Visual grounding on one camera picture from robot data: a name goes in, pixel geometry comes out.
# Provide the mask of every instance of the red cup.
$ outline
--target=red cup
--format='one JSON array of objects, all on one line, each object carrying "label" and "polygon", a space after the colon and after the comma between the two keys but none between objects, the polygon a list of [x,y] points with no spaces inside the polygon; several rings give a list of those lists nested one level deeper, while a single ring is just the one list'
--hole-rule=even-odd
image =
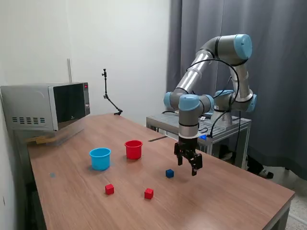
[{"label": "red cup", "polygon": [[137,160],[142,156],[142,145],[140,140],[129,140],[125,143],[128,159]]}]

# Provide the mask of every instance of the black cable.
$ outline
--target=black cable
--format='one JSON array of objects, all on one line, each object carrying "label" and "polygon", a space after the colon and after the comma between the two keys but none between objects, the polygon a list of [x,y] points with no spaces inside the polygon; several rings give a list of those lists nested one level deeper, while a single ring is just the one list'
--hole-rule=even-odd
[{"label": "black cable", "polygon": [[231,111],[231,106],[232,106],[232,104],[236,101],[236,98],[238,97],[239,89],[240,89],[240,80],[239,80],[239,75],[238,75],[237,71],[235,70],[235,68],[234,68],[232,65],[230,65],[229,63],[227,63],[227,62],[225,62],[225,61],[223,61],[223,60],[216,59],[216,58],[209,58],[209,59],[206,59],[206,60],[197,61],[197,62],[195,62],[194,64],[192,64],[190,67],[188,67],[188,68],[187,68],[187,71],[188,71],[188,69],[191,68],[192,66],[195,66],[195,65],[197,65],[197,64],[199,64],[199,63],[201,63],[201,62],[205,62],[205,61],[218,61],[218,62],[223,62],[225,65],[227,65],[228,67],[230,67],[230,68],[234,71],[234,73],[236,74],[236,79],[237,79],[237,81],[238,81],[238,88],[237,88],[237,91],[236,91],[236,95],[235,95],[233,101],[231,101],[231,97],[230,97],[230,99],[229,99],[229,107],[228,107],[228,110],[224,111],[221,115],[219,115],[218,118],[214,121],[214,123],[213,123],[213,125],[212,125],[212,127],[211,127],[210,135],[209,135],[208,137],[211,137],[211,138],[212,138],[214,125],[216,124],[216,122],[218,121],[218,119],[220,119],[225,113]]},{"label": "black cable", "polygon": [[220,95],[226,90],[227,85],[228,85],[229,82],[230,82],[230,79],[231,79],[231,76],[228,78],[227,84],[225,85],[225,87],[223,88],[223,90],[222,90],[218,95],[214,96],[213,98],[216,98],[216,97],[220,96]]},{"label": "black cable", "polygon": [[164,111],[164,112],[162,112],[163,114],[165,114],[165,113],[176,113],[175,111]]},{"label": "black cable", "polygon": [[238,129],[238,136],[236,138],[235,153],[236,153],[236,149],[238,148],[239,135],[240,135],[240,127],[241,127],[241,111],[239,111],[239,129]]},{"label": "black cable", "polygon": [[199,129],[198,131],[200,131],[201,133],[205,133],[205,132],[208,132],[208,128],[205,127],[205,128]]}]

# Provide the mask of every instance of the microwave oven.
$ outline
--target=microwave oven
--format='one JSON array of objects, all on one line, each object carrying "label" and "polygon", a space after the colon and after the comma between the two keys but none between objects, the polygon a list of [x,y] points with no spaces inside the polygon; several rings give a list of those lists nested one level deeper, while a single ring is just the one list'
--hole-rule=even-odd
[{"label": "microwave oven", "polygon": [[12,130],[58,131],[90,114],[87,82],[7,85],[0,90]]}]

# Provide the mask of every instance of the floor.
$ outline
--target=floor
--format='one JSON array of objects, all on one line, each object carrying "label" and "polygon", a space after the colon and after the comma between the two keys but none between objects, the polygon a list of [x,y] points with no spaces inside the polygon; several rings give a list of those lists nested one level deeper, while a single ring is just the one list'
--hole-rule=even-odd
[{"label": "floor", "polygon": [[[293,213],[301,219],[307,220],[307,181],[284,168],[266,167],[266,169],[274,173],[274,178],[272,180],[275,183],[295,191],[295,197],[290,206],[290,213]],[[307,230],[307,226],[289,217],[286,229]]]}]

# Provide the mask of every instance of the wooden board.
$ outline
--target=wooden board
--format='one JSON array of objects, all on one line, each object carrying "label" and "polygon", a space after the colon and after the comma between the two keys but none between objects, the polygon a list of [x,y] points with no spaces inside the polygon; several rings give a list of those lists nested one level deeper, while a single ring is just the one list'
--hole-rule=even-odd
[{"label": "wooden board", "polygon": [[[85,118],[85,129],[59,147],[29,146],[48,230],[260,230],[294,192],[212,156],[191,176],[177,166],[175,140],[121,116]],[[143,142],[142,158],[128,161],[124,143]],[[93,171],[89,151],[107,147],[111,166]],[[175,177],[165,177],[173,169]],[[113,184],[115,193],[104,193]],[[144,190],[152,188],[152,200]]]}]

